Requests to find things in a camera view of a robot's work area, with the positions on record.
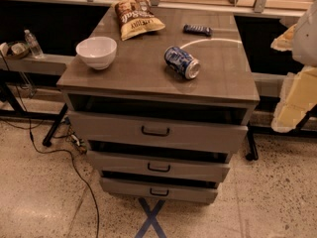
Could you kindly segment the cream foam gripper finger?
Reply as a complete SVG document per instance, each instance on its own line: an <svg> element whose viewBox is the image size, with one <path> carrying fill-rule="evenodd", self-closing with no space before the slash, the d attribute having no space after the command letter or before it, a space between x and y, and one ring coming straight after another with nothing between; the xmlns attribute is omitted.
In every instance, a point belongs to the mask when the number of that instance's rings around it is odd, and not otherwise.
<svg viewBox="0 0 317 238"><path fill-rule="evenodd" d="M289 73L283 81L271 128L275 132L293 130L317 104L317 68L306 65L299 73Z"/></svg>
<svg viewBox="0 0 317 238"><path fill-rule="evenodd" d="M292 25L283 34L275 38L270 47L280 52L291 51L295 27L296 25Z"/></svg>

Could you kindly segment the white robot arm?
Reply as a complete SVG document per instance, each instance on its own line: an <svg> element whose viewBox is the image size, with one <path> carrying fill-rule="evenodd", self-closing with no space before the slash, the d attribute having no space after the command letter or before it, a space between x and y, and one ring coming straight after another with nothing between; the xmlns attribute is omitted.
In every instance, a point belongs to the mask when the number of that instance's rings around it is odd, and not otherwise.
<svg viewBox="0 0 317 238"><path fill-rule="evenodd" d="M317 1L270 47L280 52L291 51L292 58L303 64L300 72L289 73L283 81L271 122L275 132L287 133L317 104Z"/></svg>

